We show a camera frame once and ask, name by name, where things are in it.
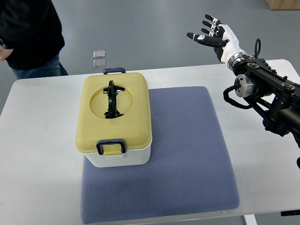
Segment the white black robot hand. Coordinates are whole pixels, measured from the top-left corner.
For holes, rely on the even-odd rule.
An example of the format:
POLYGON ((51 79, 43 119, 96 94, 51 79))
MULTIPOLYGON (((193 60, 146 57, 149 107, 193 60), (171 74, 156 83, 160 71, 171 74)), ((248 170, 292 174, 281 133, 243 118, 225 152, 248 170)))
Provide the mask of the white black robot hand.
POLYGON ((202 28, 203 34, 188 32, 188 38, 201 45, 214 48, 218 60, 224 64, 229 65, 233 63, 234 59, 247 56, 247 53, 240 48, 236 35, 227 24, 211 15, 206 15, 205 18, 206 20, 202 23, 208 28, 202 28))

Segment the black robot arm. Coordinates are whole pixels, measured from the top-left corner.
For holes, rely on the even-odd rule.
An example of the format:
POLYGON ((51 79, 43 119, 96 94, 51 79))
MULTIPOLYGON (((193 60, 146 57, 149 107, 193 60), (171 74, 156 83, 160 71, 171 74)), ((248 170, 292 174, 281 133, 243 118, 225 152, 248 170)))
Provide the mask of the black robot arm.
POLYGON ((227 63, 236 78, 223 92, 229 104, 254 109, 265 130, 280 136, 292 133, 300 142, 300 86, 281 77, 264 59, 234 54, 227 63))

